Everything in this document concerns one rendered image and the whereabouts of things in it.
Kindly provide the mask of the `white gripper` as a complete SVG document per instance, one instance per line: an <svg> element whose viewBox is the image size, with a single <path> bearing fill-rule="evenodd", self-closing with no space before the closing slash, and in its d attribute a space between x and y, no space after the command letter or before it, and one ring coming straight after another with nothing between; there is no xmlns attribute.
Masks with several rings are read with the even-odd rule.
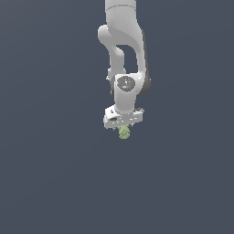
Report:
<svg viewBox="0 0 234 234"><path fill-rule="evenodd" d="M104 127L106 129L112 128L114 131L116 130L116 127L125 124L130 124L131 127L133 127L135 123L143 120L143 114L143 108L134 109L129 113L118 113L114 109L114 106L111 106L105 109L103 117Z"/></svg>

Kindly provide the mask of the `small green lumpy object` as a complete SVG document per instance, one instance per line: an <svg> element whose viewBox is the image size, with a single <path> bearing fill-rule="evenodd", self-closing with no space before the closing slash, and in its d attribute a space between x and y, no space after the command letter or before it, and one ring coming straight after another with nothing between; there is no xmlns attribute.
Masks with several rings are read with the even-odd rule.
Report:
<svg viewBox="0 0 234 234"><path fill-rule="evenodd" d="M127 139L130 136L131 131L129 130L128 124L118 126L118 130L120 139Z"/></svg>

